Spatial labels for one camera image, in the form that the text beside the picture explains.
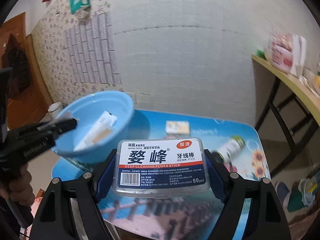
person's hand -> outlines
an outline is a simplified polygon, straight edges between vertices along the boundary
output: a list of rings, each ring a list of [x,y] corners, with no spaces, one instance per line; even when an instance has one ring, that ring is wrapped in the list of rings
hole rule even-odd
[[[24,206],[31,206],[35,200],[33,194],[31,182],[31,174],[27,170],[28,164],[23,165],[20,168],[21,177],[9,182],[10,194],[6,191],[2,185],[0,185],[0,196],[7,200],[9,197],[14,202],[19,202]]]

screw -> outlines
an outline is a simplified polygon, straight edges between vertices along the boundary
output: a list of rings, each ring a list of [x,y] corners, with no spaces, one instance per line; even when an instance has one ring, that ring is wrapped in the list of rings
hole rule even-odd
[[[91,178],[91,176],[92,176],[92,174],[90,172],[86,172],[86,173],[83,174],[83,177],[85,179],[89,179],[89,178]]]
[[[237,178],[239,178],[239,174],[236,172],[232,172],[232,173],[230,173],[230,177],[233,179],[237,179]]]
[[[60,181],[60,179],[59,178],[54,178],[54,179],[52,179],[52,183],[53,184],[57,184],[57,183],[59,183],[59,181]]]
[[[262,178],[262,182],[265,183],[265,184],[269,184],[270,183],[270,179],[264,177],[264,178]]]

plastic basin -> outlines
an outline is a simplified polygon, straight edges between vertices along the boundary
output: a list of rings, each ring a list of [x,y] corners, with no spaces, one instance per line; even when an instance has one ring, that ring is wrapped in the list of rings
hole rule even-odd
[[[118,117],[113,125],[113,132],[87,149],[73,151],[104,110]],[[111,150],[117,148],[119,141],[127,139],[134,105],[131,97],[126,93],[102,91],[74,101],[57,117],[66,111],[70,111],[74,118],[79,119],[78,125],[76,129],[61,135],[52,150],[62,157],[68,157],[81,163],[95,164],[103,162]]]

pink package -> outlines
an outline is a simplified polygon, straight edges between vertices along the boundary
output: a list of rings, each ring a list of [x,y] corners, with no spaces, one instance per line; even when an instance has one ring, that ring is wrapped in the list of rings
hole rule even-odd
[[[293,54],[291,51],[279,46],[272,47],[272,65],[283,72],[290,72]]]
[[[289,51],[293,50],[293,39],[290,33],[277,33],[269,38],[269,48],[272,49],[275,45],[279,45]]]

barcode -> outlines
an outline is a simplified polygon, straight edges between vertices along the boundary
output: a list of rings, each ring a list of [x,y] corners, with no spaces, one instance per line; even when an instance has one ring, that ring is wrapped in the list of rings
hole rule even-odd
[[[140,186],[140,173],[121,172],[120,185]]]

